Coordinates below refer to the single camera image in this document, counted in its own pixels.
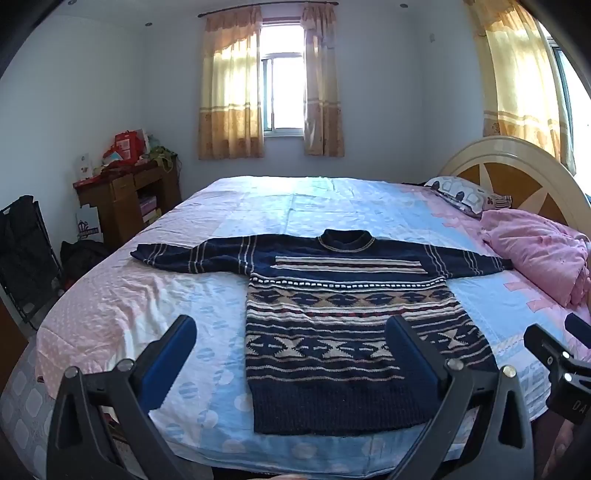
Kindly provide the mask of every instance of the pink comforter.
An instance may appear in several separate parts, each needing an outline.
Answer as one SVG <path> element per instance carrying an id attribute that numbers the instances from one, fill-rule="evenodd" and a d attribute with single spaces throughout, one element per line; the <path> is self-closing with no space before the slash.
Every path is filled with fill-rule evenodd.
<path id="1" fill-rule="evenodd" d="M 591 279 L 585 235 L 523 210 L 489 210 L 481 224 L 483 240 L 558 304 L 586 299 Z"/>

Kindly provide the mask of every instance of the screw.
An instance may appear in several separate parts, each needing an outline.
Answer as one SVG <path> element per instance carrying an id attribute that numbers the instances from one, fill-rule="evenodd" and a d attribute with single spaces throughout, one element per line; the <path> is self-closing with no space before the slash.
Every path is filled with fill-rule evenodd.
<path id="1" fill-rule="evenodd" d="M 515 367 L 512 367 L 511 365 L 506 365 L 503 367 L 503 374 L 506 377 L 514 378 L 517 375 L 517 370 L 515 370 Z"/>
<path id="2" fill-rule="evenodd" d="M 64 372 L 66 378 L 74 378 L 76 375 L 78 375 L 78 367 L 68 367 Z"/>
<path id="3" fill-rule="evenodd" d="M 457 358 L 450 358 L 447 361 L 447 366 L 450 370 L 453 370 L 454 372 L 459 372 L 464 368 L 464 362 L 458 360 Z"/>
<path id="4" fill-rule="evenodd" d="M 134 367 L 134 361 L 131 358 L 124 358 L 117 364 L 117 370 L 120 372 L 128 372 Z"/>

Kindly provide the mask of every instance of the orange curtain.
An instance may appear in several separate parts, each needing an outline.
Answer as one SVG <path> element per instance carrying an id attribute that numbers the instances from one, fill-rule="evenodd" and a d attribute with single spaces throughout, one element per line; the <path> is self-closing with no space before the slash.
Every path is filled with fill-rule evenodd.
<path id="1" fill-rule="evenodd" d="M 485 93 L 484 136 L 543 148 L 575 173 L 558 67 L 537 21 L 516 0 L 465 0 Z"/>
<path id="2" fill-rule="evenodd" d="M 262 157 L 260 7 L 207 17 L 199 158 Z"/>
<path id="3" fill-rule="evenodd" d="M 345 155 L 336 71 L 335 25 L 332 5 L 305 5 L 301 26 L 306 41 L 304 149 L 307 155 Z"/>

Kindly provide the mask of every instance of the black bag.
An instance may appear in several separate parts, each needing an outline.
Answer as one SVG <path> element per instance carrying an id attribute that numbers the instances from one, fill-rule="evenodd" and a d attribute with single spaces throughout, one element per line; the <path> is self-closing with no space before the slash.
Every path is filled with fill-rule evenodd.
<path id="1" fill-rule="evenodd" d="M 69 281 L 78 281 L 109 256 L 105 244 L 94 240 L 80 240 L 75 244 L 62 242 L 61 264 Z"/>

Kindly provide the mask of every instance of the white wall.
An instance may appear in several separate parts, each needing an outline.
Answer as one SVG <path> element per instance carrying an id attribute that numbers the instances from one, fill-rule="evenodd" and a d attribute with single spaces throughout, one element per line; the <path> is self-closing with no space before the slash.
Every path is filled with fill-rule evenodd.
<path id="1" fill-rule="evenodd" d="M 115 134 L 142 126 L 143 65 L 140 36 L 53 15 L 0 79 L 0 208 L 33 195 L 58 256 L 76 240 L 76 157 L 100 159 Z"/>
<path id="2" fill-rule="evenodd" d="M 293 15 L 277 7 L 264 16 Z M 411 12 L 389 0 L 343 0 L 336 13 L 345 158 L 306 157 L 300 139 L 274 138 L 265 142 L 265 158 L 199 161 L 204 20 L 154 25 L 147 36 L 147 128 L 179 154 L 183 197 L 219 178 L 247 174 L 422 178 L 421 67 Z"/>
<path id="3" fill-rule="evenodd" d="M 472 26 L 463 0 L 422 0 L 418 45 L 423 79 L 423 179 L 482 138 L 483 93 Z"/>

